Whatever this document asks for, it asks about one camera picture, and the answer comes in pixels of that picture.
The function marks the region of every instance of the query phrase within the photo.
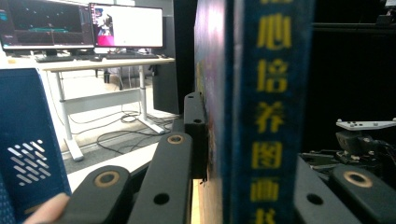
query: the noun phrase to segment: finger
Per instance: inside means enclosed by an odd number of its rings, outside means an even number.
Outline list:
[[[23,224],[52,222],[58,219],[69,201],[69,196],[60,193],[43,203]]]

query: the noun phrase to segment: blue book spine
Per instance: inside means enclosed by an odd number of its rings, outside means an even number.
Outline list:
[[[312,0],[234,1],[231,223],[292,223]]]

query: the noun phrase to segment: monitor screen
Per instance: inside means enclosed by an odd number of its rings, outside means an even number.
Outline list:
[[[88,4],[56,0],[0,0],[3,50],[92,49]]]
[[[163,46],[163,10],[90,3],[96,47],[160,48]]]

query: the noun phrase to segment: book spine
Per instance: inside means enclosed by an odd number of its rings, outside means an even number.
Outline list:
[[[7,96],[0,102],[6,108],[0,113],[0,172],[22,223],[38,205],[71,191],[38,71],[0,69],[0,95]]]
[[[195,86],[203,96],[208,129],[201,220],[230,223],[233,1],[199,0],[194,32]]]
[[[291,223],[311,0],[234,4],[232,223]]]

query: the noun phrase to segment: table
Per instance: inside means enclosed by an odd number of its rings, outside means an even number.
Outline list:
[[[80,113],[84,111],[100,109],[110,107],[113,105],[123,105],[133,102],[141,102],[142,114],[138,118],[140,122],[150,127],[156,133],[164,133],[164,129],[154,124],[150,119],[147,118],[147,99],[146,99],[146,87],[145,87],[145,75],[143,73],[143,65],[145,64],[162,64],[172,63],[175,59],[173,58],[159,58],[159,59],[131,59],[131,60],[106,60],[101,62],[91,61],[76,61],[76,62],[61,62],[61,63],[38,63],[36,66],[40,71],[55,73],[57,79],[57,89],[60,96],[61,109],[64,117],[64,128],[66,132],[65,142],[69,148],[70,154],[74,161],[82,161],[84,156],[73,138],[70,130],[69,115]],[[127,91],[111,92],[100,95],[86,96],[74,99],[65,99],[64,88],[61,83],[62,72],[72,72],[80,70],[91,70],[91,69],[104,69],[111,67],[123,67],[123,66],[139,66],[139,78],[140,86],[139,89],[132,89]]]

